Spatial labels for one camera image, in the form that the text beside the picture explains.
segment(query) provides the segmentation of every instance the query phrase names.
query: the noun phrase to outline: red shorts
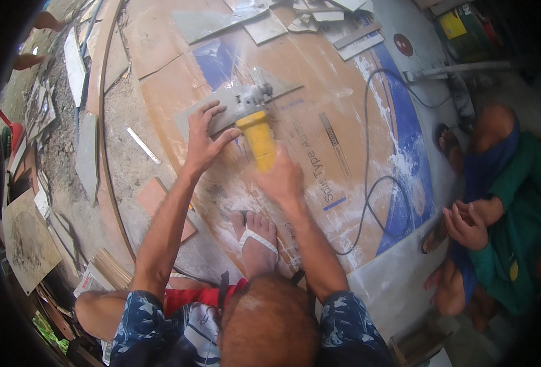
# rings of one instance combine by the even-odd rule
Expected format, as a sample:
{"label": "red shorts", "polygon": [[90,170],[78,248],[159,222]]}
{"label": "red shorts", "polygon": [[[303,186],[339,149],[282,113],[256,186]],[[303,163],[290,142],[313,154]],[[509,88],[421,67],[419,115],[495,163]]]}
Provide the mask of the red shorts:
{"label": "red shorts", "polygon": [[[244,289],[248,284],[245,278],[241,278],[237,281],[236,285],[228,286],[228,294],[224,301],[224,306],[228,303],[230,297]],[[173,312],[178,310],[182,305],[190,304],[192,302],[201,302],[212,307],[219,307],[218,297],[219,288],[202,288],[200,290],[173,290],[170,288],[165,289],[166,300],[164,306],[164,316],[169,317]]]}

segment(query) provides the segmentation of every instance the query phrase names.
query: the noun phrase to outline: white flip-flop strap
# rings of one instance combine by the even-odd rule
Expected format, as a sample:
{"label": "white flip-flop strap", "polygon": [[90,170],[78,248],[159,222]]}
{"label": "white flip-flop strap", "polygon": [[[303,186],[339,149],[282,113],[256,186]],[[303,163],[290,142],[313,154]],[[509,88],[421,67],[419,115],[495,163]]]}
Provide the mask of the white flip-flop strap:
{"label": "white flip-flop strap", "polygon": [[272,243],[267,241],[267,239],[264,239],[262,236],[260,236],[258,233],[254,233],[253,231],[250,231],[248,229],[248,224],[246,224],[246,230],[244,231],[244,234],[242,234],[242,237],[240,238],[240,252],[242,252],[242,249],[244,248],[244,244],[246,243],[246,240],[248,237],[252,237],[253,239],[257,240],[264,246],[266,246],[269,250],[274,252],[276,254],[277,260],[279,260],[279,250],[276,249],[276,246],[274,246]]}

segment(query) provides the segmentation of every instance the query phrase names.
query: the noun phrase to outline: hair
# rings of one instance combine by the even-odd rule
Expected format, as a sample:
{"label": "hair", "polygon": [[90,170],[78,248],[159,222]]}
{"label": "hair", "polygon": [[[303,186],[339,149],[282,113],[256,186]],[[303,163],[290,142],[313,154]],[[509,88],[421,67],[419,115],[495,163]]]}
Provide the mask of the hair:
{"label": "hair", "polygon": [[230,298],[218,347],[222,366],[304,367],[314,365],[319,343],[305,291],[268,274]]}

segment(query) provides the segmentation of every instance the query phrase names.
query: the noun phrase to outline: hand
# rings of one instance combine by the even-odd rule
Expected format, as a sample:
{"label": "hand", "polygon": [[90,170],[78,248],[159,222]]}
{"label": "hand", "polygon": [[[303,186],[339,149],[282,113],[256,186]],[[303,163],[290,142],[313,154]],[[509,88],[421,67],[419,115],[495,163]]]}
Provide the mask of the hand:
{"label": "hand", "polygon": [[[474,211],[483,219],[483,223],[487,227],[497,222],[503,215],[503,203],[496,196],[493,196],[491,200],[476,200],[472,202],[472,205]],[[456,202],[456,206],[461,214],[468,211],[468,204],[459,200]]]}
{"label": "hand", "polygon": [[240,136],[241,131],[238,128],[227,129],[216,141],[212,141],[207,133],[212,118],[227,108],[220,106],[219,100],[214,100],[189,115],[189,147],[183,171],[201,176],[211,167],[223,147]]}
{"label": "hand", "polygon": [[483,219],[475,211],[472,202],[468,205],[467,211],[472,219],[472,225],[464,221],[456,204],[452,205],[452,210],[443,208],[442,211],[444,212],[450,237],[458,241],[462,246],[474,251],[480,251],[487,246],[487,227],[483,223]]}
{"label": "hand", "polygon": [[284,212],[304,206],[301,166],[289,158],[282,142],[276,144],[276,159],[267,173],[256,171],[253,178],[258,187],[281,206]]}

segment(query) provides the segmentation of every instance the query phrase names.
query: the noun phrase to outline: black electric cable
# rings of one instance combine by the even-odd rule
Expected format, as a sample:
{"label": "black electric cable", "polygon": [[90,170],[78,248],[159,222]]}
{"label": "black electric cable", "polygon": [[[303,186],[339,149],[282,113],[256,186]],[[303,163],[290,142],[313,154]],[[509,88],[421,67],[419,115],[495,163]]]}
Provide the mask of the black electric cable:
{"label": "black electric cable", "polygon": [[[430,109],[435,109],[435,108],[438,108],[438,107],[442,106],[445,102],[447,102],[450,98],[452,98],[452,96],[450,95],[446,99],[444,99],[442,102],[438,103],[437,105],[430,106],[430,105],[427,105],[425,102],[423,102],[417,96],[417,94],[415,92],[413,92],[411,88],[409,88],[409,85],[405,82],[405,80],[403,80],[402,77],[397,75],[396,72],[394,72],[392,70],[389,70],[389,69],[377,69],[377,70],[370,73],[369,78],[366,79],[366,88],[364,89],[364,134],[366,136],[366,163],[365,163],[365,166],[364,166],[364,207],[362,208],[362,214],[360,215],[360,224],[358,226],[358,234],[356,235],[356,239],[355,239],[354,243],[352,244],[352,247],[350,247],[348,250],[346,250],[343,253],[338,252],[338,250],[334,250],[338,255],[348,255],[349,253],[351,253],[355,249],[356,245],[358,245],[358,240],[360,239],[360,233],[362,232],[362,223],[364,222],[364,215],[366,214],[366,209],[367,208],[369,209],[370,214],[372,214],[373,218],[375,218],[375,220],[377,221],[377,224],[379,225],[379,227],[381,228],[383,233],[385,233],[386,235],[388,235],[389,237],[392,237],[394,239],[402,238],[407,233],[407,231],[409,231],[409,226],[411,225],[411,221],[410,221],[411,220],[411,210],[409,209],[409,199],[407,198],[407,193],[406,193],[405,189],[403,188],[403,185],[401,185],[401,182],[397,178],[395,178],[393,176],[383,176],[383,177],[379,178],[378,180],[376,180],[375,183],[373,183],[373,186],[370,188],[369,193],[367,193],[368,180],[369,180],[369,162],[370,162],[370,159],[369,159],[370,158],[370,155],[369,155],[369,109],[368,109],[367,100],[368,100],[368,97],[369,97],[370,81],[372,80],[372,78],[377,73],[380,73],[380,72],[389,74],[389,75],[395,77],[397,80],[399,80],[405,86],[405,88],[407,88],[407,90],[411,94],[413,94],[415,99],[417,99],[417,101],[419,103],[421,103],[421,105],[424,106],[424,107],[427,107],[427,108],[430,108]],[[391,180],[394,184],[399,186],[399,190],[401,191],[401,193],[403,194],[403,198],[405,199],[405,207],[406,207],[406,210],[407,210],[407,223],[406,223],[406,226],[403,229],[403,231],[401,231],[401,232],[399,232],[397,234],[392,234],[392,233],[390,233],[389,231],[387,231],[384,228],[384,225],[377,218],[375,212],[373,211],[373,208],[370,206],[370,203],[369,203],[370,196],[373,194],[373,191],[375,190],[375,187],[378,185],[379,182],[381,182],[383,180]]]}

